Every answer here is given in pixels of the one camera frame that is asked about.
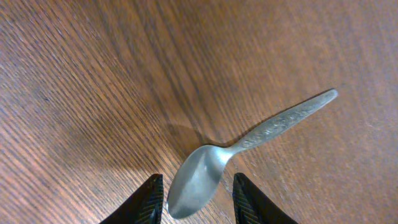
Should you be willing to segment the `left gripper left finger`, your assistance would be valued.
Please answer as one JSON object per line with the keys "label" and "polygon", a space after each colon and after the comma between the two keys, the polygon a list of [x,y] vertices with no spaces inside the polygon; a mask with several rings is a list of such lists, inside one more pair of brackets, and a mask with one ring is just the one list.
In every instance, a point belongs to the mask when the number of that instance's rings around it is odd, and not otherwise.
{"label": "left gripper left finger", "polygon": [[151,175],[100,224],[160,224],[164,201],[163,175]]}

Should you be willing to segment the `small dark teaspoon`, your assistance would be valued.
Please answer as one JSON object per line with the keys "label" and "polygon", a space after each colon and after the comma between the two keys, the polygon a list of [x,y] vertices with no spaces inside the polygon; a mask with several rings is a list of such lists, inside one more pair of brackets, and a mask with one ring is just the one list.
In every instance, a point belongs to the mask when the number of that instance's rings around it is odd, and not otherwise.
{"label": "small dark teaspoon", "polygon": [[177,171],[167,196],[167,211],[175,219],[187,218],[214,197],[228,161],[280,136],[338,96],[336,89],[320,93],[258,124],[229,147],[212,144],[194,150]]}

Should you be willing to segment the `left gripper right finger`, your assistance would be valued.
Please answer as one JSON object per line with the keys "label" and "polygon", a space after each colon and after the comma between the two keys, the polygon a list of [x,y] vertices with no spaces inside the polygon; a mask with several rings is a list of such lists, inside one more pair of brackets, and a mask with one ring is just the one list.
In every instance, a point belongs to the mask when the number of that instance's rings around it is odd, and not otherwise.
{"label": "left gripper right finger", "polygon": [[236,224],[297,224],[241,172],[234,175],[233,202]]}

